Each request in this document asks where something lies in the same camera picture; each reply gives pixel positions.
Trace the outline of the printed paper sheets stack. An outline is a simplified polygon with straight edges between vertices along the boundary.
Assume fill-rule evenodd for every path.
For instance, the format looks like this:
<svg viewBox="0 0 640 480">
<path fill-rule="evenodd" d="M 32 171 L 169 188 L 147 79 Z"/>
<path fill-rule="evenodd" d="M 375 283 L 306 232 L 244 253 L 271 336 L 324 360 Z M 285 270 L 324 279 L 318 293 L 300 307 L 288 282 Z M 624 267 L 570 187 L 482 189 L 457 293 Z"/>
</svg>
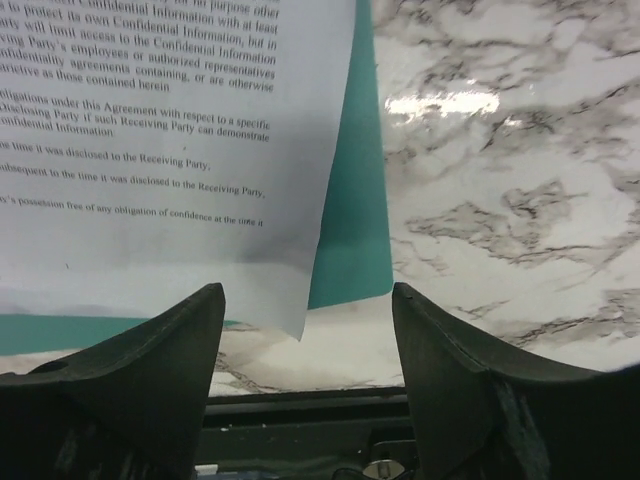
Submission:
<svg viewBox="0 0 640 480">
<path fill-rule="evenodd" d="M 5 1 L 1 309 L 300 337 L 353 1 Z"/>
</svg>

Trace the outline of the teal paper folder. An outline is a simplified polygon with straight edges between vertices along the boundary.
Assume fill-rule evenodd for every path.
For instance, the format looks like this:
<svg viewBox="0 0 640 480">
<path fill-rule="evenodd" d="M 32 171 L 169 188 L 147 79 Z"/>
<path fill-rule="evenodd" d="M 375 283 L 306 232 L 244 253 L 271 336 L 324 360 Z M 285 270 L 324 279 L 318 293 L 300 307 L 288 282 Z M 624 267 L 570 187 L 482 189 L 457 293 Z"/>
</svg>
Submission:
<svg viewBox="0 0 640 480">
<path fill-rule="evenodd" d="M 308 309 L 383 296 L 392 284 L 371 5 L 359 1 Z M 4 315 L 1 353 L 87 348 L 144 321 L 123 316 Z"/>
</svg>

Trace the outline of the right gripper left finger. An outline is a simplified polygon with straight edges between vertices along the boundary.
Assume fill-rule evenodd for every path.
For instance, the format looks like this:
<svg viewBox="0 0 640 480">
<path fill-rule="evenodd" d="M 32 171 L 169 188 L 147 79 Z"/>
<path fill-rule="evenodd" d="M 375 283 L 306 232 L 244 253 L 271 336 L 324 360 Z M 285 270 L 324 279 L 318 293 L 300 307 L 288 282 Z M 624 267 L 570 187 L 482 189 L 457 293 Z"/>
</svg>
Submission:
<svg viewBox="0 0 640 480">
<path fill-rule="evenodd" d="M 108 340 L 1 377 L 4 479 L 189 479 L 225 314 L 209 284 Z"/>
</svg>

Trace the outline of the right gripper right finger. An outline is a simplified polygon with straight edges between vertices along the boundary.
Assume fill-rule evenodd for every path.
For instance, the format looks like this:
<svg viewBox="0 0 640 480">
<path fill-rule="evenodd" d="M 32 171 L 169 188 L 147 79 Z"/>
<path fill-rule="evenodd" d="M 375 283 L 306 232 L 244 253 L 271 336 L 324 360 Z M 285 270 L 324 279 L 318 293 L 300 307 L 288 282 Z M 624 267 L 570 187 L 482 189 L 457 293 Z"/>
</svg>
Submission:
<svg viewBox="0 0 640 480">
<path fill-rule="evenodd" d="M 514 347 L 394 286 L 396 343 L 427 479 L 635 479 L 639 369 Z"/>
</svg>

